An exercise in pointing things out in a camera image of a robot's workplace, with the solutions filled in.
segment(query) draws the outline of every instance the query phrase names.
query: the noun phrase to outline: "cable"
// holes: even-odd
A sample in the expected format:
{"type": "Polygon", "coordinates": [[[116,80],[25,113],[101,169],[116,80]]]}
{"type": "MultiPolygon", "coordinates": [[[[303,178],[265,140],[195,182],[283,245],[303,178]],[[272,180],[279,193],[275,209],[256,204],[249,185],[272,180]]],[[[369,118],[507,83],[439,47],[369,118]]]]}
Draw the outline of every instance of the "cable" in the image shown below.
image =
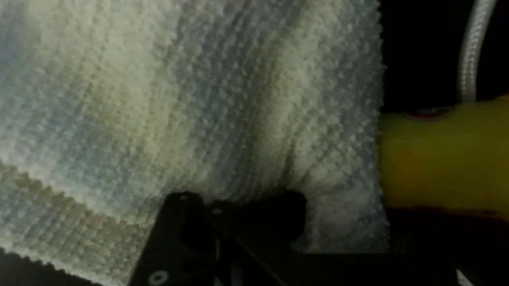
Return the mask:
{"type": "Polygon", "coordinates": [[[478,56],[494,5],[496,0],[477,0],[464,32],[458,78],[462,104],[474,104],[477,101],[478,56]]]}

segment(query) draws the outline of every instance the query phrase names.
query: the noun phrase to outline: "towel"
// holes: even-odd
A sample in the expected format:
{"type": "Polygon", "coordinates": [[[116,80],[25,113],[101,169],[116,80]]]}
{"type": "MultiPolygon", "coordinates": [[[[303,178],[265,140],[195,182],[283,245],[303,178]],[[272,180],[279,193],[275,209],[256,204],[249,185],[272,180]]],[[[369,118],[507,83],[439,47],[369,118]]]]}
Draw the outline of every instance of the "towel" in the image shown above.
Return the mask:
{"type": "Polygon", "coordinates": [[[0,0],[0,247],[125,285],[168,194],[284,188],[383,252],[380,58],[375,0],[0,0]]]}

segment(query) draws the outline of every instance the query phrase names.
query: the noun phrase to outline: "black metal bracket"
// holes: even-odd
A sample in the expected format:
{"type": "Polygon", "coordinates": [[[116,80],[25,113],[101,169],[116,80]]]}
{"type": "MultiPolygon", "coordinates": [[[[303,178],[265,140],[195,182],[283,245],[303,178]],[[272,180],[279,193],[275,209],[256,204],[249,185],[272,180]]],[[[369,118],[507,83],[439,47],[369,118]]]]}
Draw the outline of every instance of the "black metal bracket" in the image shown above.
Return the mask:
{"type": "Polygon", "coordinates": [[[205,207],[194,194],[167,199],[130,286],[458,286],[440,253],[299,255],[238,207],[205,207]]]}

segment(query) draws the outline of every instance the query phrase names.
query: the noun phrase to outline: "yellow object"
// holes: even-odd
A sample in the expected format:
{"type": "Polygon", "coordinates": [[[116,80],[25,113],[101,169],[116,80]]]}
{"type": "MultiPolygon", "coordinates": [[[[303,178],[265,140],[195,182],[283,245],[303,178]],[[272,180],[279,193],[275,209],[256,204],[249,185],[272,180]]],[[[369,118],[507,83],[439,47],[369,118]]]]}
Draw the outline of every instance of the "yellow object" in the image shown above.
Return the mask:
{"type": "Polygon", "coordinates": [[[381,185],[392,209],[509,218],[509,101],[381,118],[381,185]]]}

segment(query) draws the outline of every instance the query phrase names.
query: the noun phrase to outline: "white towel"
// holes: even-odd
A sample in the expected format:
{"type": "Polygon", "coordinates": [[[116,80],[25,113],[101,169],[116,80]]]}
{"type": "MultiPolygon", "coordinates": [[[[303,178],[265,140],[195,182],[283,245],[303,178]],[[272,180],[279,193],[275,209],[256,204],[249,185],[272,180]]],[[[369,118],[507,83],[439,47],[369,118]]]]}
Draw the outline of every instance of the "white towel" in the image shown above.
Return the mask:
{"type": "Polygon", "coordinates": [[[375,0],[0,0],[0,247],[124,285],[170,193],[381,252],[375,0]]]}

